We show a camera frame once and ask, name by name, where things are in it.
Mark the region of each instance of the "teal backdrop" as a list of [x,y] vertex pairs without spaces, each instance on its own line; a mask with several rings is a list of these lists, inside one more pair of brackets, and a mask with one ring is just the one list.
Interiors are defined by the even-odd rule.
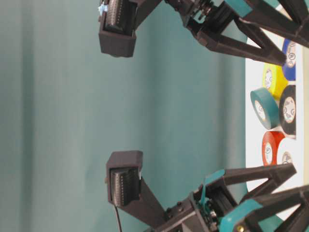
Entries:
[[[244,166],[244,59],[200,46],[165,3],[137,31],[134,58],[103,55],[97,7],[1,3],[0,231],[116,231],[104,184],[115,150],[144,152],[164,207]],[[245,41],[234,25],[226,34]],[[239,199],[244,186],[232,190]],[[146,228],[120,217],[124,232]]]

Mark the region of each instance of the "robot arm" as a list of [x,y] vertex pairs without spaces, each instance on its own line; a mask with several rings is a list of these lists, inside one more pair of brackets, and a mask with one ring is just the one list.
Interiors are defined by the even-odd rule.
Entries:
[[[296,173],[292,164],[217,171],[166,210],[145,184],[141,167],[142,152],[113,152],[106,174],[109,202],[151,226],[146,232],[270,231],[259,222],[298,204],[285,221],[272,227],[278,232],[303,232],[309,225],[309,186],[271,194]],[[264,178],[267,181],[248,192],[240,203],[227,188]]]
[[[99,40],[102,53],[133,56],[135,31],[161,0],[104,0],[101,3]],[[304,0],[279,0],[291,19],[263,0],[166,0],[180,14],[183,26],[211,51],[283,65],[285,55],[263,33],[264,28],[309,47],[309,14]],[[234,21],[259,47],[222,35]]]

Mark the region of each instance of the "green tape roll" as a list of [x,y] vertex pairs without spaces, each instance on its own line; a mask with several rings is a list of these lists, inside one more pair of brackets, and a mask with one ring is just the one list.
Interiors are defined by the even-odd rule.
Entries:
[[273,96],[266,88],[250,93],[252,106],[263,126],[270,130],[279,125],[279,108]]

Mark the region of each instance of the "black wire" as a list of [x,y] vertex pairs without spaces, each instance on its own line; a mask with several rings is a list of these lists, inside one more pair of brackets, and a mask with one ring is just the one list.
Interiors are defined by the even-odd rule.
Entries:
[[114,209],[115,209],[115,212],[116,212],[118,230],[119,230],[119,232],[122,232],[120,218],[119,218],[119,214],[118,214],[118,209],[117,209],[117,207],[115,205],[114,205]]

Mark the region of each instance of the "brass screw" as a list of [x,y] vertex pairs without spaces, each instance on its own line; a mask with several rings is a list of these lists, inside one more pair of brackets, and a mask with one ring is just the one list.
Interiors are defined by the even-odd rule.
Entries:
[[237,231],[238,232],[244,232],[245,228],[242,225],[237,226]]

